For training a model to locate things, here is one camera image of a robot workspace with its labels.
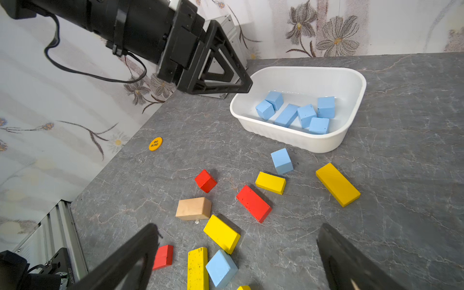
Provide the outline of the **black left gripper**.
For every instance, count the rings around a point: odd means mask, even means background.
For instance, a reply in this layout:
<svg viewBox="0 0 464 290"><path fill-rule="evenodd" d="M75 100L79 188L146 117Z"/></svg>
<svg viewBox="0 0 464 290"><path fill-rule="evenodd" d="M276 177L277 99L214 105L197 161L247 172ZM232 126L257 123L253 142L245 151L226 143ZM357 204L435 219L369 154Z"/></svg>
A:
<svg viewBox="0 0 464 290"><path fill-rule="evenodd" d="M119 2L119 55L158 65L158 77L192 95L249 93L253 85L226 33L190 1Z"/></svg>

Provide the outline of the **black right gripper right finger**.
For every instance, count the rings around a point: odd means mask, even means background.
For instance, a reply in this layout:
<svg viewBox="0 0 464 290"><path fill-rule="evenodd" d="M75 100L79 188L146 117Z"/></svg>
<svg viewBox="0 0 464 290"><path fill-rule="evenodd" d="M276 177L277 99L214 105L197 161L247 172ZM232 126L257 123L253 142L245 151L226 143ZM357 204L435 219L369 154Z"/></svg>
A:
<svg viewBox="0 0 464 290"><path fill-rule="evenodd" d="M317 245L330 289L404 289L328 223L321 225Z"/></svg>

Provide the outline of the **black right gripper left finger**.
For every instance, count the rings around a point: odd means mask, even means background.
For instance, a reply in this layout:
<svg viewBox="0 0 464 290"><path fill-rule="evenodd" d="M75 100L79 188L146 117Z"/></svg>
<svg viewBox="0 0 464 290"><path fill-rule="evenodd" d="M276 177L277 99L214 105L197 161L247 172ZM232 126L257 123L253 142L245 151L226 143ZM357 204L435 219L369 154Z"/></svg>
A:
<svg viewBox="0 0 464 290"><path fill-rule="evenodd" d="M147 224L71 290L145 290L158 250L158 227Z"/></svg>

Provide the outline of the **light blue cube block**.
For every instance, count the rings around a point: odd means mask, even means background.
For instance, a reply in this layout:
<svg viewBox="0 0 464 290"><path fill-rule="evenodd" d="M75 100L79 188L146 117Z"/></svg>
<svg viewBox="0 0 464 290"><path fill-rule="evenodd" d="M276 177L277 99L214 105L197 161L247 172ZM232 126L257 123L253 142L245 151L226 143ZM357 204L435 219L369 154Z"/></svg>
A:
<svg viewBox="0 0 464 290"><path fill-rule="evenodd" d="M273 152L271 158L273 159L274 167L278 175L283 175L294 170L286 148Z"/></svg>
<svg viewBox="0 0 464 290"><path fill-rule="evenodd" d="M319 118L335 117L335 97L320 97L317 100L317 115Z"/></svg>
<svg viewBox="0 0 464 290"><path fill-rule="evenodd" d="M329 132L329 124L330 124L329 118L314 117L311 119L310 125L308 127L308 131L311 134L324 135Z"/></svg>
<svg viewBox="0 0 464 290"><path fill-rule="evenodd" d="M317 113L311 104L299 107L297 109L297 115L303 129L309 128L312 119L317 117Z"/></svg>
<svg viewBox="0 0 464 290"><path fill-rule="evenodd" d="M216 288L224 288L238 272L232 257L224 250L218 250L206 264L206 270Z"/></svg>
<svg viewBox="0 0 464 290"><path fill-rule="evenodd" d="M277 91L271 91L265 98L270 104L273 105L275 111L278 111L284 104L283 95Z"/></svg>
<svg viewBox="0 0 464 290"><path fill-rule="evenodd" d="M274 106L267 100L261 101L256 106L256 111L259 117L264 121L268 121L275 114Z"/></svg>

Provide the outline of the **long light blue block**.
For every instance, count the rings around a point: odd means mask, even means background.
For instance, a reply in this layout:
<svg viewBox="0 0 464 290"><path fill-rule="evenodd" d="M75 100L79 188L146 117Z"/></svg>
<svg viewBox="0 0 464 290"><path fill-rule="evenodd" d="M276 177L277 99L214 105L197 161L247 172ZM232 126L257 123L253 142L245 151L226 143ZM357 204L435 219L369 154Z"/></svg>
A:
<svg viewBox="0 0 464 290"><path fill-rule="evenodd" d="M283 112L276 118L274 124L288 128L291 123L297 118L297 110L299 106L289 104Z"/></svg>

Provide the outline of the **red long block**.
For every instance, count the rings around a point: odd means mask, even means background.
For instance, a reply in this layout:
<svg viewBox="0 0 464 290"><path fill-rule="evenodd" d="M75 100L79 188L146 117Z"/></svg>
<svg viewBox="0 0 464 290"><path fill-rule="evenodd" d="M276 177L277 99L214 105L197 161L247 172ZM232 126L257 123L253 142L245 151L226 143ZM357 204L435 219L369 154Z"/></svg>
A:
<svg viewBox="0 0 464 290"><path fill-rule="evenodd" d="M172 265L174 257L174 246L173 245L165 245L158 249L155 260L153 263L152 270L162 269Z"/></svg>

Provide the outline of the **yellow rectangular block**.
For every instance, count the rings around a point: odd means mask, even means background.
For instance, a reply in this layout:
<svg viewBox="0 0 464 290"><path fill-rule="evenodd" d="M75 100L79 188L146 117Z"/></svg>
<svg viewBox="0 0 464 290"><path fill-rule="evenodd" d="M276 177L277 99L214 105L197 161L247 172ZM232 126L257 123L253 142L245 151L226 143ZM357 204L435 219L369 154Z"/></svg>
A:
<svg viewBox="0 0 464 290"><path fill-rule="evenodd" d="M361 193L332 163L317 170L316 176L342 207L353 203L361 196Z"/></svg>

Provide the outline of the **yellow long block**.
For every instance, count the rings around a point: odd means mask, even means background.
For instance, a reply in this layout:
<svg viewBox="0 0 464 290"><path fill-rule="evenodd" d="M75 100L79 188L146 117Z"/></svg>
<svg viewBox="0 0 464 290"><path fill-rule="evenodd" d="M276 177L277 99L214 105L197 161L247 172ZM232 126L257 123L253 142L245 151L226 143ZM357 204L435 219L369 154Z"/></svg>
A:
<svg viewBox="0 0 464 290"><path fill-rule="evenodd" d="M208 250L206 247L189 251L187 260L187 289L209 290L209 275L206 270Z"/></svg>

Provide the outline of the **yellow big blind chip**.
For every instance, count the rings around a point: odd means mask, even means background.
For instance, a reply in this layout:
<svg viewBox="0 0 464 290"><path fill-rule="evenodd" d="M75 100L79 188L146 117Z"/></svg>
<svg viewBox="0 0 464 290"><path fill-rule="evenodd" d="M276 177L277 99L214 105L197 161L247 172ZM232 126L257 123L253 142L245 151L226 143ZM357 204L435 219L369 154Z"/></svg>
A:
<svg viewBox="0 0 464 290"><path fill-rule="evenodd" d="M161 137L157 137L151 141L149 145L149 150L152 152L157 151L162 144L163 144L163 139Z"/></svg>

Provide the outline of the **red rectangular block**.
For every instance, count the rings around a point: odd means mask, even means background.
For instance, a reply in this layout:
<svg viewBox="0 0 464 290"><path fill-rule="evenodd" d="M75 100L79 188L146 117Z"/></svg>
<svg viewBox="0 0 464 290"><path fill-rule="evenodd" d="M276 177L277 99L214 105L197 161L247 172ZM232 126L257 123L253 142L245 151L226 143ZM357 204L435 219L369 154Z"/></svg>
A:
<svg viewBox="0 0 464 290"><path fill-rule="evenodd" d="M272 211L272 207L249 186L244 186L236 198L260 224Z"/></svg>

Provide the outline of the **white plastic tub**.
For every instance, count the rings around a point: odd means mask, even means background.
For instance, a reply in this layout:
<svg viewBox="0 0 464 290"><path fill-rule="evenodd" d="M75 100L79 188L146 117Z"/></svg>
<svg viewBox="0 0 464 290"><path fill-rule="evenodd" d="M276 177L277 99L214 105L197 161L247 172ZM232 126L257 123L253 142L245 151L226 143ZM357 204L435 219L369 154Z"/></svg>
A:
<svg viewBox="0 0 464 290"><path fill-rule="evenodd" d="M247 94L237 94L230 103L230 112L242 127L287 145L312 153L328 153L342 144L361 105L367 87L366 78L350 68L314 66L269 66L251 75L253 85ZM295 119L285 128L274 123L282 113L278 110L269 120L259 117L256 106L268 93L283 95L283 107L289 104L317 107L320 97L334 97L335 117L328 133L315 135L301 127Z"/></svg>

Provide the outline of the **yellow small block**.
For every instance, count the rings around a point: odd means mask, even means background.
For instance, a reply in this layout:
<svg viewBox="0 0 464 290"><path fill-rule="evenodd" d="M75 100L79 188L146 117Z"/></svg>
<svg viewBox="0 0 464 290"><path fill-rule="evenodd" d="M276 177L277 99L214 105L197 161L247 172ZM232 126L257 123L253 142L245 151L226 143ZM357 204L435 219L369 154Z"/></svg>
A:
<svg viewBox="0 0 464 290"><path fill-rule="evenodd" d="M261 189L276 193L278 195L283 195L286 186L286 180L279 176L260 172L256 179L255 185Z"/></svg>

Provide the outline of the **natural wood block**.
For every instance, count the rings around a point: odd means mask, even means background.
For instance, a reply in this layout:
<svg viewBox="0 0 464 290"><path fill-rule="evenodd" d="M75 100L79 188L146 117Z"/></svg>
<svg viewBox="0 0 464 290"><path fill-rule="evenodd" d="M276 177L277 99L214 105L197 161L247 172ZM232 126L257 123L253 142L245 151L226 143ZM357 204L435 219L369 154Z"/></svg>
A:
<svg viewBox="0 0 464 290"><path fill-rule="evenodd" d="M175 217L183 221L209 219L211 216L211 207L211 201L204 197L182 199L178 203Z"/></svg>

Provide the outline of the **red small block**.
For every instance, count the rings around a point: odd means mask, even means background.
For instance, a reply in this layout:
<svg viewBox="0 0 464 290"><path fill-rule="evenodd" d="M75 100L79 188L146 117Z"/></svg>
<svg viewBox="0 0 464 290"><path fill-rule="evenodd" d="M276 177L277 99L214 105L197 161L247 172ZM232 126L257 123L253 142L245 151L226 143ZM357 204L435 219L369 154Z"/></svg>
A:
<svg viewBox="0 0 464 290"><path fill-rule="evenodd" d="M198 187L205 193L209 193L217 185L215 179L206 170L203 170L195 178L195 182L197 183Z"/></svg>

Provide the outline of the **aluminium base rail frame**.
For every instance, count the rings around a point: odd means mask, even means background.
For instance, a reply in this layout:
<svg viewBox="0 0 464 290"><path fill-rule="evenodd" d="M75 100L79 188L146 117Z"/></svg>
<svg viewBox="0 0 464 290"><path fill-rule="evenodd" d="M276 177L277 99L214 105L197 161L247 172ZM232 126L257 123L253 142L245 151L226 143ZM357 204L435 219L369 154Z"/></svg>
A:
<svg viewBox="0 0 464 290"><path fill-rule="evenodd" d="M59 201L13 252L31 266L55 264L61 272L68 272L69 285L88 274L68 201Z"/></svg>

